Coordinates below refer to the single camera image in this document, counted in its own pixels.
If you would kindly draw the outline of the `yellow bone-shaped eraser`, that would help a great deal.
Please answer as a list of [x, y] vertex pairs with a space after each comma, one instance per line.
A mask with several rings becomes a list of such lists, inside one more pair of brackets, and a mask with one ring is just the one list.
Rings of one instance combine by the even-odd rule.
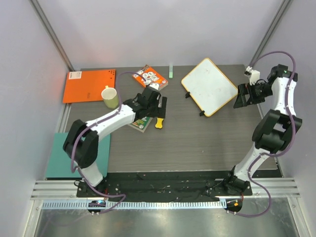
[[163, 128], [163, 121], [164, 121], [164, 118], [157, 118], [155, 128], [162, 129]]

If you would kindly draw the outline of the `yellow framed whiteboard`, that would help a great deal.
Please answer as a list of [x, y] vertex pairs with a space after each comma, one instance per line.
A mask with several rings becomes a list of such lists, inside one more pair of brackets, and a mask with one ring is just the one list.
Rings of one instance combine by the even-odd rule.
[[210, 117], [237, 96], [237, 87], [209, 59], [204, 58], [182, 80], [204, 116]]

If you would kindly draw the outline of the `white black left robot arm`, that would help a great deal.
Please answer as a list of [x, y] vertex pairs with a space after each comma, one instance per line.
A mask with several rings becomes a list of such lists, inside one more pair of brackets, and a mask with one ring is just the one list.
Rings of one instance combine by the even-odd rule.
[[105, 191], [104, 176], [96, 163], [99, 142], [119, 128], [144, 117], [164, 119], [167, 97], [152, 86], [147, 86], [134, 98], [119, 101], [112, 112], [84, 122], [73, 122], [63, 144], [63, 150], [71, 159], [71, 171], [77, 170], [88, 184], [88, 191], [100, 197]]

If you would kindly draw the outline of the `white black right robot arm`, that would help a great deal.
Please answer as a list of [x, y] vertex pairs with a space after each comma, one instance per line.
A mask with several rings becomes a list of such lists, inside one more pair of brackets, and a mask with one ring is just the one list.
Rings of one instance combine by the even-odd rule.
[[269, 157], [286, 151], [302, 125], [302, 119], [294, 110], [297, 73], [278, 64], [264, 82], [260, 82], [259, 72], [251, 67], [246, 69], [245, 75], [249, 76], [249, 83], [238, 86], [235, 109], [263, 103], [269, 96], [274, 102], [253, 132], [251, 149], [223, 181], [223, 189], [229, 195], [239, 195], [249, 189], [254, 172]]

